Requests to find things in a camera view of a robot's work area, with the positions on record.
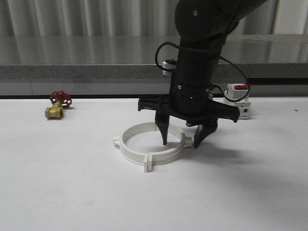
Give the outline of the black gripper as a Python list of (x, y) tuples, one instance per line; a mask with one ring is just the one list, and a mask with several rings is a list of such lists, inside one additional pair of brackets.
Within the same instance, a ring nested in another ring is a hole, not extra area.
[[(170, 116), (180, 118), (194, 125), (206, 120), (218, 118), (229, 119), (236, 123), (240, 116), (236, 106), (219, 103), (209, 98), (211, 85), (192, 87), (172, 79), (169, 94), (142, 96), (138, 101), (138, 110), (154, 110), (155, 124), (159, 128), (163, 145), (167, 144), (167, 135)], [(194, 135), (194, 148), (217, 130), (218, 123), (199, 125)]]

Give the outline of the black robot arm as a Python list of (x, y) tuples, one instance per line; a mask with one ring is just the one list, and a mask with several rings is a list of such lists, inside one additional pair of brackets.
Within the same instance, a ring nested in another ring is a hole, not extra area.
[(197, 126), (194, 146), (218, 126), (218, 119), (238, 121), (240, 110), (209, 98), (212, 76), (226, 38), (239, 21), (262, 5), (260, 0), (180, 0), (175, 25), (180, 35), (176, 67), (171, 70), (169, 94), (139, 98), (138, 109), (155, 111), (163, 143), (167, 142), (169, 118)]

